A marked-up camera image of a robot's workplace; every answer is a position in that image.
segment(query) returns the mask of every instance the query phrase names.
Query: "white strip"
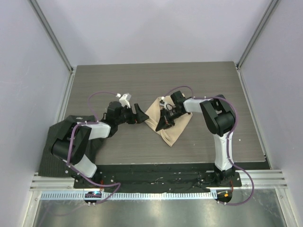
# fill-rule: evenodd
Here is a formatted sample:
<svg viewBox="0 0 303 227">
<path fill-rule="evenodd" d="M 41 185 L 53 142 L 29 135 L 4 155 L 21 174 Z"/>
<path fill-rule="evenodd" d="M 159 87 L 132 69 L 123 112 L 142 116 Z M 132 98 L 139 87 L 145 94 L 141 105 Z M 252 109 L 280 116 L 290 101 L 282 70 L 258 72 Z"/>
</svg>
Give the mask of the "white strip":
<svg viewBox="0 0 303 227">
<path fill-rule="evenodd" d="M 85 198 L 84 191 L 51 191 L 42 192 L 40 200 L 101 200 L 111 193 L 102 192 L 102 198 Z M 190 200 L 190 199 L 216 199 L 217 192 L 211 190 L 205 193 L 115 193 L 109 200 Z"/>
</svg>

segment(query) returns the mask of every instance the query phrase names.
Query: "white wall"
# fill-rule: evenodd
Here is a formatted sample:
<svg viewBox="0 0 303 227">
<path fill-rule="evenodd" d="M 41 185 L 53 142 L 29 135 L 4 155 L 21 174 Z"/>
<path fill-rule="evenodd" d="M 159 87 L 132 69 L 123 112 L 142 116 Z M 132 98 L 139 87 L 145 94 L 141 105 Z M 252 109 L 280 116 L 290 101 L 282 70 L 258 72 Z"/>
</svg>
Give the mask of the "white wall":
<svg viewBox="0 0 303 227">
<path fill-rule="evenodd" d="M 303 1 L 281 1 L 242 72 L 271 163 L 303 217 Z"/>
<path fill-rule="evenodd" d="M 26 0 L 0 1 L 0 222 L 17 227 L 68 71 Z"/>
<path fill-rule="evenodd" d="M 38 0 L 71 64 L 238 62 L 270 0 Z"/>
</svg>

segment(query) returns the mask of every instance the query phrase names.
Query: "wooden table surface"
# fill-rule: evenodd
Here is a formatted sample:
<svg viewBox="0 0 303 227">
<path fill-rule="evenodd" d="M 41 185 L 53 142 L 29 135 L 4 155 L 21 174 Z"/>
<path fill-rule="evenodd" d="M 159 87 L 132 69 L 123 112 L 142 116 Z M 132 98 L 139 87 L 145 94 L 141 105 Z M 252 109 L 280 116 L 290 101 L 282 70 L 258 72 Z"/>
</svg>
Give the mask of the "wooden table surface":
<svg viewBox="0 0 303 227">
<path fill-rule="evenodd" d="M 138 103 L 145 112 L 153 101 L 171 88 L 188 85 L 196 97 L 223 94 L 236 107 L 239 124 L 232 140 L 236 162 L 264 161 L 246 99 L 233 62 L 149 63 L 78 66 L 66 115 L 91 115 L 87 98 L 97 91 L 130 93 L 131 104 Z M 181 90 L 186 97 L 187 88 Z M 101 94 L 91 103 L 100 116 L 106 112 L 113 95 Z M 173 147 L 145 123 L 122 124 L 105 141 L 96 164 L 147 164 L 214 162 L 214 139 L 201 114 L 194 113 Z"/>
</svg>

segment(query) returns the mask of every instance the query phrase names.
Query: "purple cable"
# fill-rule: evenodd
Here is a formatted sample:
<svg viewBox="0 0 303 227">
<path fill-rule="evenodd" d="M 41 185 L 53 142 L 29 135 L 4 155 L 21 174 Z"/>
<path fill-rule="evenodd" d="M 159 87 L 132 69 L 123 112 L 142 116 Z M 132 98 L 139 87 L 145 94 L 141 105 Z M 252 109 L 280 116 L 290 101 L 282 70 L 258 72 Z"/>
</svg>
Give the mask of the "purple cable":
<svg viewBox="0 0 303 227">
<path fill-rule="evenodd" d="M 99 121 L 98 115 L 97 115 L 97 113 L 94 111 L 94 109 L 91 107 L 91 104 L 90 104 L 90 101 L 89 101 L 93 96 L 95 96 L 95 95 L 97 95 L 97 94 L 112 94 L 112 95 L 115 95 L 115 96 L 116 96 L 117 93 L 114 93 L 114 92 L 111 92 L 111 91 L 98 91 L 98 92 L 95 92 L 95 93 L 91 94 L 91 95 L 88 97 L 88 99 L 87 99 L 87 105 L 89 106 L 90 111 L 94 114 L 94 116 L 95 116 L 95 118 L 96 118 L 96 121 Z"/>
<path fill-rule="evenodd" d="M 232 105 L 232 103 L 231 103 L 230 101 L 226 100 L 225 98 L 221 98 L 221 97 L 216 97 L 216 96 L 215 96 L 215 97 L 206 97 L 206 98 L 196 98 L 196 97 L 195 97 L 194 99 L 219 99 L 219 100 L 222 100 L 222 101 L 226 102 L 226 103 L 231 107 L 231 109 L 234 111 L 234 113 L 235 113 L 235 116 L 236 116 L 235 124 L 234 124 L 232 130 L 227 134 L 227 143 L 226 143 L 226 146 L 227 146 L 227 157 L 228 157 L 229 162 L 230 162 L 234 167 L 236 167 L 237 169 L 243 171 L 243 172 L 249 177 L 249 179 L 250 179 L 250 181 L 251 181 L 251 187 L 252 187 L 252 189 L 251 189 L 251 194 L 250 194 L 250 196 L 249 196 L 246 200 L 244 200 L 243 202 L 239 202 L 239 203 L 226 203 L 225 205 L 228 205 L 228 206 L 238 206 L 238 205 L 242 205 L 242 204 L 248 202 L 248 201 L 252 198 L 252 196 L 253 196 L 253 194 L 254 194 L 254 191 L 255 191 L 255 185 L 254 185 L 254 182 L 253 182 L 253 180 L 252 180 L 250 174 L 249 174 L 245 169 L 243 169 L 243 168 L 241 168 L 240 166 L 237 166 L 236 164 L 234 164 L 233 161 L 231 160 L 231 157 L 230 157 L 230 154 L 229 154 L 229 142 L 230 142 L 230 141 L 229 141 L 229 136 L 235 131 L 235 129 L 236 129 L 236 127 L 237 127 L 237 124 L 238 124 L 238 113 L 237 113 L 237 111 L 236 111 L 236 108 Z"/>
<path fill-rule="evenodd" d="M 192 89 L 190 86 L 181 85 L 181 86 L 179 86 L 179 87 L 175 87 L 175 88 L 171 89 L 168 93 L 166 93 L 166 94 L 164 95 L 164 97 L 168 96 L 172 91 L 174 91 L 174 90 L 176 90 L 176 89 L 178 89 L 178 88 L 182 88 L 182 87 L 187 87 L 187 88 L 189 88 L 190 91 L 191 91 L 191 96 L 192 96 L 192 97 L 194 96 L 194 91 L 193 91 L 193 89 Z"/>
</svg>

